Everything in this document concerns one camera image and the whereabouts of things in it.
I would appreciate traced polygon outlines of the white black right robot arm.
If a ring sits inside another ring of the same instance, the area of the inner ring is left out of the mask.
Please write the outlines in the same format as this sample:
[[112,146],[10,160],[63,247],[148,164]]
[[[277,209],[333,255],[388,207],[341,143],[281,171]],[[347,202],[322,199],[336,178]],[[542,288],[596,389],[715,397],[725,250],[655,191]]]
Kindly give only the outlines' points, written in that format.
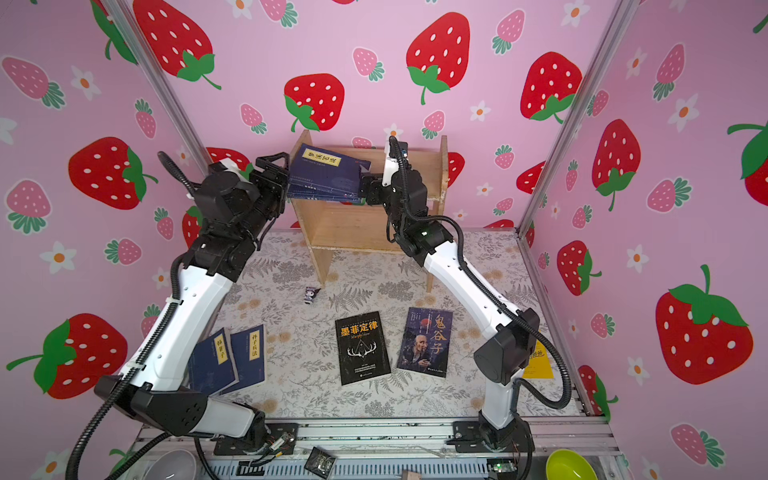
[[490,451],[509,450],[517,435],[529,431],[517,413],[517,400],[524,369],[537,344],[538,315],[508,302],[464,259],[461,229],[451,234],[447,218],[429,213],[426,186],[418,172],[397,172],[389,184],[380,174],[364,174],[359,193],[367,204],[384,207],[391,241],[442,282],[485,339],[473,353],[486,379],[485,403],[478,414],[478,432],[463,443],[482,443]]

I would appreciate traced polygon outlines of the navy book behind left arm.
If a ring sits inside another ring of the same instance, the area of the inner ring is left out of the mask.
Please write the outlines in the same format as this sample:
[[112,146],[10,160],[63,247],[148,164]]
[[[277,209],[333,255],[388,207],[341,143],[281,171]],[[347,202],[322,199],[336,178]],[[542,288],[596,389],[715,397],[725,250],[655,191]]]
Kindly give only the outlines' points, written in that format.
[[231,335],[234,363],[238,381],[225,388],[222,394],[235,392],[265,380],[265,330],[258,325]]

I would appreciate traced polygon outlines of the navy book yellow label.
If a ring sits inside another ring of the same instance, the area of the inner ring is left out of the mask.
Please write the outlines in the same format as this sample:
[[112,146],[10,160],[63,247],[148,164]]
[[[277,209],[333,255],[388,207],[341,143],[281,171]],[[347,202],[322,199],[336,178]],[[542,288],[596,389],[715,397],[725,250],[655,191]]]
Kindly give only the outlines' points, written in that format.
[[326,192],[293,183],[288,186],[288,197],[301,200],[341,202],[352,205],[360,205],[365,203],[365,201],[357,195],[338,192]]

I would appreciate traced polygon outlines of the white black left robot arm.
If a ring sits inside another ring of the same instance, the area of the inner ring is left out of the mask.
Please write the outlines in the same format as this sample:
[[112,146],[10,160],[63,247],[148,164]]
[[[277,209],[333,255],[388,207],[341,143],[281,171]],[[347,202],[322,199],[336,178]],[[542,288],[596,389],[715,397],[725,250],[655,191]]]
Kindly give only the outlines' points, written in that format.
[[148,336],[119,373],[98,381],[95,393],[104,401],[100,413],[116,409],[176,437],[225,436],[255,443],[266,432],[263,413],[185,387],[185,373],[225,296],[285,210],[290,156],[258,157],[246,175],[215,163],[200,183],[190,181],[166,153],[158,158],[192,196],[202,227],[172,263],[172,292]]

